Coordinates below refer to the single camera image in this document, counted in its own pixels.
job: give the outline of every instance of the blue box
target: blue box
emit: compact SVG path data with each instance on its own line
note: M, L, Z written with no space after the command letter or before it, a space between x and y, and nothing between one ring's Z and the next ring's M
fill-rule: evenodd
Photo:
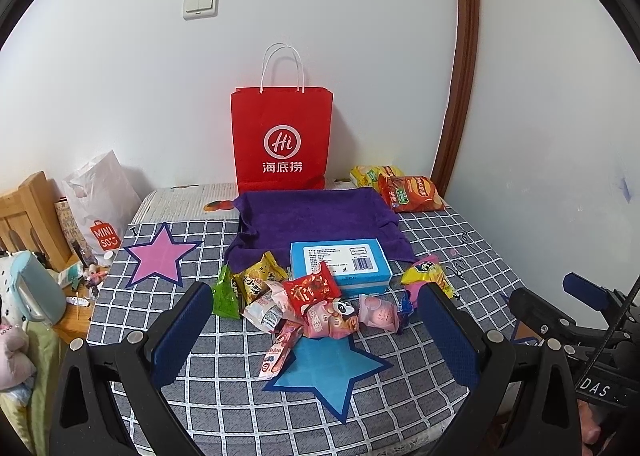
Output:
M291 243L293 279L307 275L325 261L342 295L384 293L391 268L377 239Z

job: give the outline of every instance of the green snack package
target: green snack package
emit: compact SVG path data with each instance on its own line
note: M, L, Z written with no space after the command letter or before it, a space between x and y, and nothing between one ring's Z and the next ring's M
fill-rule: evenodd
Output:
M213 290L213 313L218 317L239 319L238 290L231 277L231 270L225 264L220 270L218 281Z

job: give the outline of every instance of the checkered tablecloth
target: checkered tablecloth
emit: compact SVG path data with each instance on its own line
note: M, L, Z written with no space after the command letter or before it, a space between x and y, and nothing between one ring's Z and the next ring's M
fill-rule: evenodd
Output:
M148 243L159 226L132 225L124 246ZM504 297L521 283L487 242L451 208L401 214L399 226L416 255L435 253L444 266L458 264L463 279L449 276L460 293L458 306L482 329L495 328L510 337L514 317ZM151 277L124 289L135 260L121 249L95 306L90 343L114 343L132 330L146 329L195 280L213 284L238 222L182 221L170 228L176 241L202 241L180 261L185 288ZM398 301L403 292L399 276L406 266L390 265L394 278L384 298ZM393 365L356 384L346 425L310 393L262 390L264 382L255 377L273 339L244 319L212 315L180 375L162 393L205 454L401 455L437 439L467 390L453 381L417 314L402 335L363 325L355 340L356 347ZM120 384L114 384L114 394L134 444L148 448Z

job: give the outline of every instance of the purple cloth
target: purple cloth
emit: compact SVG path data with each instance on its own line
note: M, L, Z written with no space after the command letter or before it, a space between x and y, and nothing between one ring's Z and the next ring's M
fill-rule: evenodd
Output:
M271 250L290 266L291 243L377 239L386 258L415 262L409 241L398 230L398 215L372 188L343 191L255 191L234 201L240 211L238 235L226 249L233 273L260 261Z

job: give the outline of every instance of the wooden headboard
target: wooden headboard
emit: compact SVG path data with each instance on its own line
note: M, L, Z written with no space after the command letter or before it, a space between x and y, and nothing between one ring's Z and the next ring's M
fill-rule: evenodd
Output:
M71 257L53 206L44 172L29 176L14 191L0 195L0 248L42 252L61 271Z

